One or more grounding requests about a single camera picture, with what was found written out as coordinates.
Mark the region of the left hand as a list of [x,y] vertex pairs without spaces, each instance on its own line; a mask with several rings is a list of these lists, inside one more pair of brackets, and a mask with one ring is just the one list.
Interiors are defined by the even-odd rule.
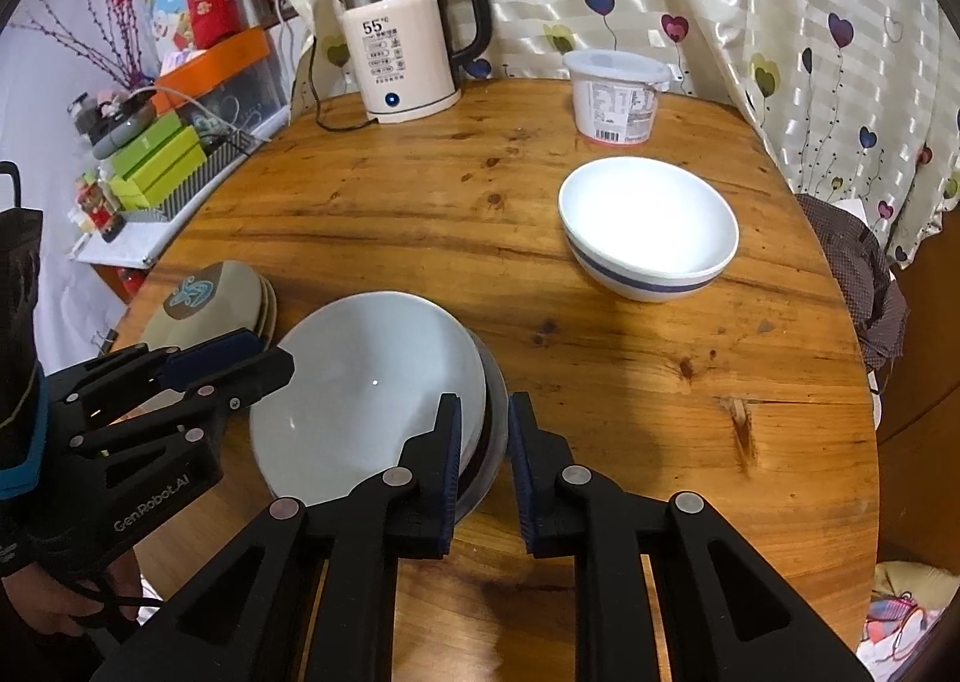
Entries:
[[[139,599],[142,578],[137,554],[128,551],[117,558],[107,568],[107,579],[114,593]],[[101,604],[65,588],[37,565],[3,578],[2,591],[18,617],[44,635],[80,636],[83,627],[76,617],[89,617],[101,610]]]

